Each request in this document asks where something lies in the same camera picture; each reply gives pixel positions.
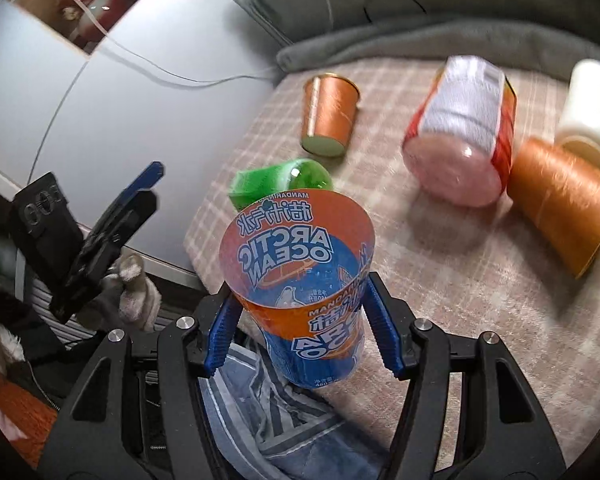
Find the small copper patterned cup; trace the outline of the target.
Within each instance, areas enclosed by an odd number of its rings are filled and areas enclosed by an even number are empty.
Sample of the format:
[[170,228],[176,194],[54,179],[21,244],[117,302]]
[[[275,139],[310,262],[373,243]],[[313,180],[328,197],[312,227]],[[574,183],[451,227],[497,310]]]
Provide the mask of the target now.
[[348,149],[361,92],[350,79],[322,73],[303,87],[301,146],[307,152],[329,158]]

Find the red white ceramic jar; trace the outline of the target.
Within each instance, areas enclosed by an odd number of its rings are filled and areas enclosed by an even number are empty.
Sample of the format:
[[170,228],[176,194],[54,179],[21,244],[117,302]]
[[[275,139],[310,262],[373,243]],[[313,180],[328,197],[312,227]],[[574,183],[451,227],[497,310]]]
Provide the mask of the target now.
[[[80,1],[105,30],[114,26],[129,7],[125,0]],[[59,12],[62,19],[70,25],[69,39],[80,48],[104,38],[104,34],[73,0],[64,0],[59,5]]]

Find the blue orange Arctic Ocean cup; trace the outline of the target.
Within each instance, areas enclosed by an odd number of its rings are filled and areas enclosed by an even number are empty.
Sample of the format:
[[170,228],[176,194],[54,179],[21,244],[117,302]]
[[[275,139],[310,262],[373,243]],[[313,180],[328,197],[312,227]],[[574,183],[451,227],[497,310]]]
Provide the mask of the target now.
[[365,209],[318,188],[263,197],[225,230],[224,281],[290,382],[321,388],[354,371],[364,347],[362,299],[374,250]]

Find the green plastic cup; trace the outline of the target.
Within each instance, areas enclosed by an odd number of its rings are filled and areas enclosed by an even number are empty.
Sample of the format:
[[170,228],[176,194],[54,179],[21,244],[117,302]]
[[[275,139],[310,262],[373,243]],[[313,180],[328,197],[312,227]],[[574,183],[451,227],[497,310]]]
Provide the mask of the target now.
[[324,188],[331,191],[332,177],[319,162],[297,158],[278,165],[242,170],[235,174],[227,196],[237,211],[263,197],[302,188]]

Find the grey fleece blanket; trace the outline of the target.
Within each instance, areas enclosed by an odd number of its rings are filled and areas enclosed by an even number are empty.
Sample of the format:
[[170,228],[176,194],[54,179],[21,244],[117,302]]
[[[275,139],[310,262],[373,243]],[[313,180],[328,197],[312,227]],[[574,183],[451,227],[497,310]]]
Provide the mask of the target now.
[[398,18],[302,40],[276,61],[286,73],[350,63],[362,58],[444,60],[475,55],[490,63],[570,79],[583,60],[600,62],[600,46],[572,32],[541,24],[492,18]]

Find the red white labelled plastic cup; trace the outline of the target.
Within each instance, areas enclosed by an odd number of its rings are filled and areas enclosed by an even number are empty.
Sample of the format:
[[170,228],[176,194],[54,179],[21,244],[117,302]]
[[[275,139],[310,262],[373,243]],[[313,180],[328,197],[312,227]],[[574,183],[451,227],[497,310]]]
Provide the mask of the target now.
[[512,166],[516,108],[516,93],[498,66],[451,56],[405,131],[406,168],[424,190],[452,204],[495,203]]

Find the blue striped cloth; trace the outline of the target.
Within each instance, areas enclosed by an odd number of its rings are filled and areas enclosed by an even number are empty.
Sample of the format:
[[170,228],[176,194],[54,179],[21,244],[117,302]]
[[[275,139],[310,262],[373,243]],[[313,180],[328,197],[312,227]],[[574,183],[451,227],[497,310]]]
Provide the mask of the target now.
[[278,374],[251,339],[199,385],[214,442],[246,479],[375,479],[385,463],[377,441]]

